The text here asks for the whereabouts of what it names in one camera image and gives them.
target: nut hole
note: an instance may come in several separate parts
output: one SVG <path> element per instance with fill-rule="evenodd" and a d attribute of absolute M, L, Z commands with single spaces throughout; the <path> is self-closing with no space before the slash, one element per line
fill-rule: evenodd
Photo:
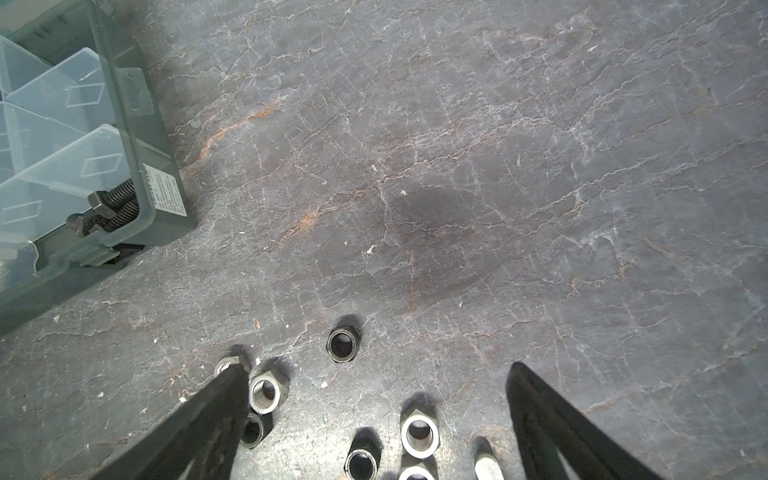
<path fill-rule="evenodd" d="M 356 453 L 349 460 L 349 474 L 353 480 L 371 480 L 374 472 L 373 459 L 365 453 Z"/>
<path fill-rule="evenodd" d="M 261 424 L 252 418 L 248 418 L 245 422 L 245 430 L 243 431 L 243 441 L 245 443 L 254 443 L 260 440 L 261 436 Z"/>
<path fill-rule="evenodd" d="M 253 386 L 253 403 L 261 409 L 268 409 L 275 401 L 275 385 L 269 380 L 260 380 Z"/>
<path fill-rule="evenodd" d="M 341 359 L 352 355 L 354 350 L 354 343 L 352 337 L 344 332 L 337 333 L 331 339 L 331 352 L 333 355 L 338 356 Z"/>
<path fill-rule="evenodd" d="M 432 437 L 432 429 L 427 425 L 427 422 L 415 420 L 411 425 L 408 425 L 408 443 L 414 450 L 426 451 L 432 444 Z"/>

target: hex nut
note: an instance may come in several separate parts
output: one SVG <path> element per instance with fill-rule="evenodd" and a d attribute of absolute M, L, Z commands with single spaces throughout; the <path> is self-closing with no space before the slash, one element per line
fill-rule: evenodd
<path fill-rule="evenodd" d="M 248 361 L 248 357 L 241 353 L 240 355 L 235 356 L 225 356 L 219 360 L 216 364 L 216 369 L 214 370 L 214 377 L 219 376 L 219 374 L 229 368 L 230 365 L 237 363 L 243 366 L 245 373 L 250 373 L 250 362 Z"/>
<path fill-rule="evenodd" d="M 436 465 L 428 465 L 416 458 L 406 457 L 402 460 L 398 480 L 437 480 Z"/>
<path fill-rule="evenodd" d="M 344 474 L 348 480 L 373 480 L 379 472 L 382 451 L 367 438 L 355 438 L 344 462 Z"/>
<path fill-rule="evenodd" d="M 275 369 L 253 376 L 248 382 L 248 402 L 259 415 L 273 412 L 287 396 L 288 378 Z"/>
<path fill-rule="evenodd" d="M 415 458 L 434 455 L 440 446 L 437 419 L 418 408 L 412 409 L 400 422 L 400 440 L 406 452 Z"/>
<path fill-rule="evenodd" d="M 94 209 L 94 212 L 108 220 L 111 220 L 118 213 L 104 203 L 104 195 L 106 194 L 107 192 L 103 190 L 95 191 L 88 195 L 88 203 L 91 205 L 91 208 Z"/>
<path fill-rule="evenodd" d="M 240 443 L 247 449 L 252 449 L 259 445 L 267 435 L 272 432 L 273 422 L 272 414 L 258 415 L 254 412 L 248 412 L 245 419 L 245 428 L 243 436 L 240 437 Z"/>
<path fill-rule="evenodd" d="M 350 362 L 360 347 L 360 334 L 353 326 L 339 326 L 328 335 L 326 350 L 336 363 Z"/>

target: marble surface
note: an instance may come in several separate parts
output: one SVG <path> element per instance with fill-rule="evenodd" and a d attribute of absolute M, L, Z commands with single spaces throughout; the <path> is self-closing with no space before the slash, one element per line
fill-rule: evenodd
<path fill-rule="evenodd" d="M 522 478 L 515 360 L 665 478 L 765 478 L 767 15 L 119 3 L 199 227 L 0 339 L 0 476 L 87 478 L 237 344 L 292 384 L 234 478 L 338 478 L 373 427 L 392 480 L 420 392 L 441 478 L 480 435 Z"/>

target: transparent plastic organizer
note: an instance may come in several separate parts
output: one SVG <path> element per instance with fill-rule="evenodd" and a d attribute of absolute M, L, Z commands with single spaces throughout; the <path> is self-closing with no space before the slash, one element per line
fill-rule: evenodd
<path fill-rule="evenodd" d="M 2 291 L 35 274 L 37 239 L 131 172 L 93 50 L 53 67 L 3 37 L 0 51 Z"/>
<path fill-rule="evenodd" d="M 27 84 L 49 68 L 45 62 L 0 35 L 0 94 L 2 96 Z"/>

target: threaded bolt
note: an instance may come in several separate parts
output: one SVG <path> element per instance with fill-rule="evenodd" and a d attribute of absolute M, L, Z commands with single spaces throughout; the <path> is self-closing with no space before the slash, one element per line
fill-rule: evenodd
<path fill-rule="evenodd" d="M 134 198 L 136 198 L 136 189 L 134 188 L 134 181 L 129 178 L 104 195 L 104 204 L 117 211 Z"/>
<path fill-rule="evenodd" d="M 114 232 L 118 228 L 124 227 L 130 222 L 136 220 L 136 217 L 138 216 L 139 204 L 136 203 L 136 200 L 130 200 L 125 205 L 123 205 L 123 207 L 118 211 L 112 220 L 109 220 L 109 223 L 104 226 L 104 229 L 107 232 Z"/>

